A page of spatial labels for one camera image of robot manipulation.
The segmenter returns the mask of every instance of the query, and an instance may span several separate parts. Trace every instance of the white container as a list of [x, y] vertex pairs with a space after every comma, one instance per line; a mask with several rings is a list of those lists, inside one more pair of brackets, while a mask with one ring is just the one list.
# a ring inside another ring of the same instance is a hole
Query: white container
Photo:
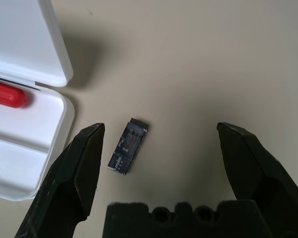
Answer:
[[74, 108], [40, 82], [63, 87], [73, 70], [49, 0], [0, 0], [0, 78], [29, 96], [24, 108], [0, 105], [0, 197], [33, 198], [61, 153]]

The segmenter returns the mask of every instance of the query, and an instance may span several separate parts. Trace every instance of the screw hole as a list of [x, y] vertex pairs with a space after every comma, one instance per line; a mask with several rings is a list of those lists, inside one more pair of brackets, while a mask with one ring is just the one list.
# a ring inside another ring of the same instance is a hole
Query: screw hole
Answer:
[[195, 210], [198, 219], [202, 222], [212, 222], [215, 220], [215, 214], [209, 207], [202, 206]]
[[170, 220], [170, 212], [164, 207], [157, 207], [153, 210], [152, 215], [158, 222], [165, 223]]

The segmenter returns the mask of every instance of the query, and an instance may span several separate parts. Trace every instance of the table surface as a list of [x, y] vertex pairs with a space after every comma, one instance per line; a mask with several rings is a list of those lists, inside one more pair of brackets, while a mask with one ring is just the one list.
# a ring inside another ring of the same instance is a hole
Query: table surface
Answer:
[[[75, 238], [100, 238], [114, 201], [173, 210], [234, 199], [217, 122], [256, 134], [298, 185], [298, 0], [53, 0], [80, 129], [104, 122], [93, 208]], [[131, 117], [150, 123], [130, 172], [107, 169]], [[0, 199], [0, 238], [31, 201]]]

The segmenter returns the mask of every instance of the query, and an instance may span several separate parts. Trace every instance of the black plastic part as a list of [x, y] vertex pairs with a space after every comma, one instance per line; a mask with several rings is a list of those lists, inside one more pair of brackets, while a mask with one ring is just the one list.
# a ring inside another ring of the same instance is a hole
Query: black plastic part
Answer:
[[[210, 219], [196, 216], [207, 211]], [[155, 208], [149, 213], [143, 203], [115, 203], [107, 208], [103, 238], [271, 238], [254, 201], [227, 201], [216, 213], [201, 207], [192, 211], [188, 203], [178, 203], [175, 212]]]
[[91, 125], [49, 169], [16, 238], [71, 238], [87, 219], [96, 192], [105, 126]]
[[283, 166], [244, 128], [219, 123], [218, 131], [236, 198], [257, 203], [274, 237], [298, 236], [298, 187]]

